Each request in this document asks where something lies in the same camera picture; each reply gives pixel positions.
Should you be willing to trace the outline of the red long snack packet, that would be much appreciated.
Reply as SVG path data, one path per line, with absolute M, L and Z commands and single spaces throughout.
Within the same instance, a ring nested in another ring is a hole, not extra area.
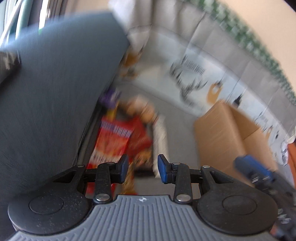
M 101 119 L 94 150 L 87 169 L 95 169 L 102 163 L 117 163 L 127 151 L 134 128 L 126 121 Z

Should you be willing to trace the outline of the cardboard box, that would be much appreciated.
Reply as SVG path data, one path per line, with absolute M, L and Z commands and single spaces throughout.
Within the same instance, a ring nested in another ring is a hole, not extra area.
M 200 164 L 211 166 L 250 185 L 250 181 L 234 168 L 234 160 L 250 155 L 267 169 L 278 170 L 265 134 L 241 111 L 216 102 L 193 124 Z

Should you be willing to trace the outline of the white snack packet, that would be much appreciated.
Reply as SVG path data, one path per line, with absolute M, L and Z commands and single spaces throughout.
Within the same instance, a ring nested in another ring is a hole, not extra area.
M 160 178 L 158 170 L 158 155 L 163 154 L 166 157 L 169 156 L 167 130 L 165 125 L 165 117 L 163 115 L 158 115 L 152 124 L 152 160 L 153 166 L 152 170 L 155 178 Z

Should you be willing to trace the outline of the red square snack packet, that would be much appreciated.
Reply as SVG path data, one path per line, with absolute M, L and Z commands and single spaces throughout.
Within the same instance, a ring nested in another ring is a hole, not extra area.
M 152 168 L 152 139 L 138 116 L 128 121 L 134 128 L 127 148 L 129 161 L 134 162 L 136 169 Z

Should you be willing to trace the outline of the clear bread snack bag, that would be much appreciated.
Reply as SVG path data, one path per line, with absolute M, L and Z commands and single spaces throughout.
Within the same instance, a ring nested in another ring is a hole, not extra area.
M 157 118 L 154 105 L 140 95 L 127 101 L 126 113 L 130 116 L 138 116 L 145 124 L 153 123 Z

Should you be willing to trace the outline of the purple snack packet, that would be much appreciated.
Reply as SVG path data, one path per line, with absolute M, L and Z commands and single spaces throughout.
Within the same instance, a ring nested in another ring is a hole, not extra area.
M 120 90 L 110 87 L 100 96 L 99 102 L 108 109 L 114 109 L 117 106 L 120 95 Z

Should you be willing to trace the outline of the dark blue sofa cushion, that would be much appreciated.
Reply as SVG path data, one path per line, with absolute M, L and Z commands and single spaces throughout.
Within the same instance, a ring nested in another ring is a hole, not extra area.
M 1 239 L 14 233 L 8 204 L 69 169 L 129 46 L 112 13 L 32 26 L 7 44 L 20 68 L 1 84 Z

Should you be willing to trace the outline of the white deer print sofa cover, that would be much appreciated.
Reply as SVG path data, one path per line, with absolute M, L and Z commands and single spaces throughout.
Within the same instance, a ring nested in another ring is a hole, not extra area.
M 223 100 L 265 136 L 275 161 L 288 163 L 295 105 L 275 77 L 210 16 L 187 1 L 110 1 L 130 49 L 119 72 L 196 115 Z

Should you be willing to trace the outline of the green checkered cloth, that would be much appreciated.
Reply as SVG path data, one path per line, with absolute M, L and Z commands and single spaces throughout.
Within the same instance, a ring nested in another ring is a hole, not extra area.
M 220 1 L 192 0 L 187 1 L 207 13 L 228 33 L 242 49 L 245 49 L 258 60 L 275 77 L 287 99 L 295 105 L 295 91 L 285 76 L 280 63 L 273 57 L 255 32 L 239 18 L 227 5 Z

